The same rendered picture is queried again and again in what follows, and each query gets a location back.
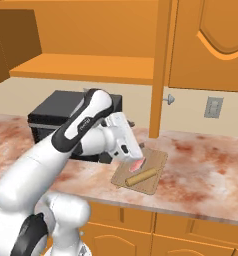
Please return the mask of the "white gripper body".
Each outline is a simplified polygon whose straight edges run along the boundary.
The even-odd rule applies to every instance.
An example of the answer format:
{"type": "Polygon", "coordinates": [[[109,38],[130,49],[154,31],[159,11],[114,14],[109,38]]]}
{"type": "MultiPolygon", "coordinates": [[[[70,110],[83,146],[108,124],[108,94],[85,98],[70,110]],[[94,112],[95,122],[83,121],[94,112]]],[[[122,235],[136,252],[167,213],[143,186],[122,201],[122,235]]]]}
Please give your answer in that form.
{"type": "Polygon", "coordinates": [[[123,112],[116,112],[106,118],[108,130],[107,152],[120,161],[135,161],[143,158],[142,150],[123,112]]]}

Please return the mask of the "pink raw meat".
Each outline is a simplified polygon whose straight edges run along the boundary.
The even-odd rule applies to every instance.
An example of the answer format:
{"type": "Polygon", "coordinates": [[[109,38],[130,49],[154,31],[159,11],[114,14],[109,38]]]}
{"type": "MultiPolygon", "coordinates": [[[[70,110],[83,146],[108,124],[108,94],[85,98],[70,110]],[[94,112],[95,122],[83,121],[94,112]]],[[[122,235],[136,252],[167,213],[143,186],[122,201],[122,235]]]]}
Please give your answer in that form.
{"type": "Polygon", "coordinates": [[[135,172],[138,171],[142,168],[142,166],[145,164],[146,158],[143,157],[140,160],[136,160],[135,162],[133,162],[129,168],[130,172],[135,172]]]}

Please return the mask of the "wooden rolling pin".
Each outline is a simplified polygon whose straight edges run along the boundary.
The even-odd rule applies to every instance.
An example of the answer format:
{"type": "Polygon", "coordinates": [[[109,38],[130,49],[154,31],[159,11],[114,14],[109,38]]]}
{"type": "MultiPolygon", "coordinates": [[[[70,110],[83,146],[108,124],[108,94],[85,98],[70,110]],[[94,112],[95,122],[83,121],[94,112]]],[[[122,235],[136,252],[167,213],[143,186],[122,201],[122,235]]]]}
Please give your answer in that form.
{"type": "Polygon", "coordinates": [[[145,170],[137,175],[134,175],[132,177],[129,177],[125,180],[125,184],[128,186],[128,187],[131,187],[131,186],[134,186],[140,182],[143,182],[153,176],[155,176],[157,174],[157,170],[152,168],[152,169],[148,169],[148,170],[145,170]]]}

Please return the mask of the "wooden cutting board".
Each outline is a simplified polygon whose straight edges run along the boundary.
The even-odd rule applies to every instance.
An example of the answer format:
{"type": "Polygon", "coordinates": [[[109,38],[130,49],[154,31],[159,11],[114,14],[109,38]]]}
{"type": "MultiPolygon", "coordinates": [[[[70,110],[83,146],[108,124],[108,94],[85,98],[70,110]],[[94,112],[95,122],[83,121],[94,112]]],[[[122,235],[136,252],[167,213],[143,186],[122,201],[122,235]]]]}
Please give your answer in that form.
{"type": "Polygon", "coordinates": [[[130,172],[129,168],[131,163],[121,163],[112,176],[111,183],[117,187],[124,187],[147,195],[153,195],[156,192],[158,182],[168,158],[168,154],[166,152],[149,148],[143,148],[142,152],[146,158],[145,164],[142,166],[142,168],[138,171],[130,172]],[[157,170],[157,174],[155,176],[131,187],[128,187],[125,184],[125,180],[127,178],[152,168],[157,170]]]}

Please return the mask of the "orange base cabinet door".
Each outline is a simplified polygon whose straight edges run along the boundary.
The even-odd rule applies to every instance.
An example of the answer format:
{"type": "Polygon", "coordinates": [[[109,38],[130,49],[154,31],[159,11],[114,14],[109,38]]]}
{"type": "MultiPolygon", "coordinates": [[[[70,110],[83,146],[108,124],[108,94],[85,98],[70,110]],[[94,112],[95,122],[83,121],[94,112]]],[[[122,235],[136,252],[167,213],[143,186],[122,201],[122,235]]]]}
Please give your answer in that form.
{"type": "Polygon", "coordinates": [[[150,256],[150,233],[91,222],[80,231],[93,256],[150,256]]]}
{"type": "Polygon", "coordinates": [[[151,256],[231,256],[233,248],[154,235],[151,256]]]}

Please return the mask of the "black microwave oven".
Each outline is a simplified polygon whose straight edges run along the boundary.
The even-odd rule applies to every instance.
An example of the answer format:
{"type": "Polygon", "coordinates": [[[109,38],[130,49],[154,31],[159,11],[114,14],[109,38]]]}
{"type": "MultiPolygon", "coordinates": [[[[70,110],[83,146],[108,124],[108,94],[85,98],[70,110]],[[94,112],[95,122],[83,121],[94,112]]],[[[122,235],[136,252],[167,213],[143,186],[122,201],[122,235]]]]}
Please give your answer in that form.
{"type": "MultiPolygon", "coordinates": [[[[38,143],[67,121],[73,110],[83,98],[83,92],[54,91],[47,99],[28,115],[35,143],[38,143]]],[[[122,112],[122,96],[111,94],[114,112],[122,112]]],[[[110,164],[112,158],[108,153],[91,156],[78,156],[75,151],[71,159],[110,164]]]]}

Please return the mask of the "orange drawer front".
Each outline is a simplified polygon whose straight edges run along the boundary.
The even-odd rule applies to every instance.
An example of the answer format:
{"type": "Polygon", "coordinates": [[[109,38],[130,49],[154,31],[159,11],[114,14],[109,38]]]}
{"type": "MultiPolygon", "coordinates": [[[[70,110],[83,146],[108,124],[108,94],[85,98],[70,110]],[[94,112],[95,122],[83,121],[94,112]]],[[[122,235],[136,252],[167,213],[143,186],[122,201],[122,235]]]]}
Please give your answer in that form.
{"type": "Polygon", "coordinates": [[[154,217],[152,212],[98,202],[89,202],[89,204],[92,223],[142,232],[151,231],[154,217]]]}
{"type": "Polygon", "coordinates": [[[238,249],[238,226],[158,213],[155,233],[238,249]]]}

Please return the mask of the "orange open wall cabinet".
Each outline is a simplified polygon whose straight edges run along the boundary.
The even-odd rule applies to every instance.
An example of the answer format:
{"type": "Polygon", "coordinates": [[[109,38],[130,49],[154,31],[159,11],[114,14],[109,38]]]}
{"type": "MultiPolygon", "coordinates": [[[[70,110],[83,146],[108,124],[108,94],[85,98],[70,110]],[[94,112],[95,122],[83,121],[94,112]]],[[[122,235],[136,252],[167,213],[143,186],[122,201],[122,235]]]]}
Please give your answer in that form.
{"type": "Polygon", "coordinates": [[[41,52],[14,77],[150,85],[157,0],[1,0],[0,11],[34,13],[41,52]]]}

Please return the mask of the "grey wall outlet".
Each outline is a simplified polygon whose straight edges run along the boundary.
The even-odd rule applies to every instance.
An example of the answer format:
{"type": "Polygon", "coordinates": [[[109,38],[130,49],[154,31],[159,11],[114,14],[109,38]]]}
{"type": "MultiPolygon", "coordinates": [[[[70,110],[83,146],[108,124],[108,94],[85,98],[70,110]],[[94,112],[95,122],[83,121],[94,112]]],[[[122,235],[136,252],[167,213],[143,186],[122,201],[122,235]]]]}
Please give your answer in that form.
{"type": "Polygon", "coordinates": [[[216,118],[220,116],[224,98],[222,97],[208,97],[204,117],[216,118]]]}

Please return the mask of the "orange arched wall cabinet door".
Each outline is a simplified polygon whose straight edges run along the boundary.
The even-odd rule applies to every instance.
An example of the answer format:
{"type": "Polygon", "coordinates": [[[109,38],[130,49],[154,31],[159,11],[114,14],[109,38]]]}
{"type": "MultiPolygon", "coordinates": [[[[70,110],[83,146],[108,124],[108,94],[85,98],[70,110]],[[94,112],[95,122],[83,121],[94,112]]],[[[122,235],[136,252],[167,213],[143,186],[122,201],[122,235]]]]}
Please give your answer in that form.
{"type": "Polygon", "coordinates": [[[238,0],[178,0],[169,86],[238,92],[238,0]]]}

